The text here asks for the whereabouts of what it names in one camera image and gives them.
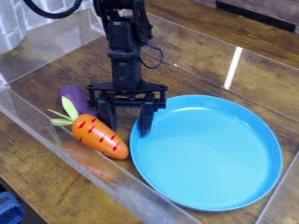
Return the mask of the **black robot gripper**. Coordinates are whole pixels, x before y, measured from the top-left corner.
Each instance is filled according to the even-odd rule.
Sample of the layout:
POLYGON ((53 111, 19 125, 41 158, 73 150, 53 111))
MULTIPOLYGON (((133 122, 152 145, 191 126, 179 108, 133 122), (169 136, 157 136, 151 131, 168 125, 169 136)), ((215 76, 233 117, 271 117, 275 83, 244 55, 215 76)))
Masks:
POLYGON ((115 107, 140 108, 139 127, 144 137, 152 126, 155 111, 165 108, 163 84, 145 82, 141 78, 140 52, 108 51, 112 67, 112 81, 88 85, 88 104, 97 108, 103 123, 117 129, 115 107))

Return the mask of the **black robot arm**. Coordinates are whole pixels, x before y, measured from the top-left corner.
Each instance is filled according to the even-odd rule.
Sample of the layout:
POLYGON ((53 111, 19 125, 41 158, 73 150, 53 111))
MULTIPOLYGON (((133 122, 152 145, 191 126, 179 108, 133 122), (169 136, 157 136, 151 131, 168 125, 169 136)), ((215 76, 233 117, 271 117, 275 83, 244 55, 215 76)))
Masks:
POLYGON ((147 135, 155 112, 165 107, 168 87, 141 78, 141 47, 153 37, 144 0, 93 0, 93 7, 107 34, 112 81, 88 85, 88 104, 111 129, 117 127, 117 107, 139 109, 139 130, 147 135))

